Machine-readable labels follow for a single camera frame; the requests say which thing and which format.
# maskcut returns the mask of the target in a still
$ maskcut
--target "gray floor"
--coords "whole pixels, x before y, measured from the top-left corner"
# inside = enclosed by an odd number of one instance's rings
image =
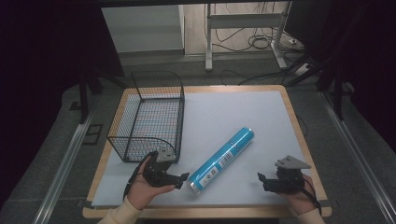
[[[214,70],[205,71],[203,56],[163,58],[122,58],[125,74],[131,71],[168,70],[180,75],[185,86],[237,85],[247,77],[277,72],[272,53],[215,55]],[[244,84],[281,84],[283,77],[252,79]],[[387,223],[381,210],[354,163],[341,134],[336,129],[323,100],[315,89],[317,77],[287,88],[294,111],[299,118],[305,140],[332,205],[326,223]],[[92,124],[103,124],[97,145],[82,145],[66,179],[49,223],[96,223],[82,216],[82,204],[89,192],[93,175],[106,141],[112,115],[120,99],[121,88],[101,79],[100,95]],[[348,96],[343,99],[345,123],[352,132],[373,172],[393,203],[396,202],[396,155],[356,111]],[[29,170],[3,206],[0,223],[32,223],[57,171],[63,155],[78,126],[79,111],[69,110],[79,101],[78,88],[64,93],[63,107],[45,143]],[[250,220],[249,223],[264,223]],[[294,218],[281,218],[280,223],[297,223]]]

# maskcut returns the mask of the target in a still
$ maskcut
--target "sleeve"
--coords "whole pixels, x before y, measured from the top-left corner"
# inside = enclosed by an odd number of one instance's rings
[[[318,209],[299,215],[297,219],[300,224],[325,224]]]
[[[134,208],[125,197],[122,205],[108,210],[106,216],[98,224],[133,224],[141,212]]]

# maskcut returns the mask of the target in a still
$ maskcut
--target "wire mesh basket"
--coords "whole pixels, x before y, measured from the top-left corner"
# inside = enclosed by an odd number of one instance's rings
[[[180,156],[184,117],[181,79],[167,71],[132,74],[107,140],[122,161],[141,161],[149,152],[166,149]]]

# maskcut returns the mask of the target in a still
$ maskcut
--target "blue spray can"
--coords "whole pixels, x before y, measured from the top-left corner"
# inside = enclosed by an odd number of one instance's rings
[[[200,194],[241,153],[253,137],[254,132],[251,129],[242,128],[195,171],[188,179],[195,193]]]

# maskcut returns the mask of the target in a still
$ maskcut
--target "wall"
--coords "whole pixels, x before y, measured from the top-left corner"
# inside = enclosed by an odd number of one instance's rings
[[[102,8],[118,53],[184,49],[182,6]]]

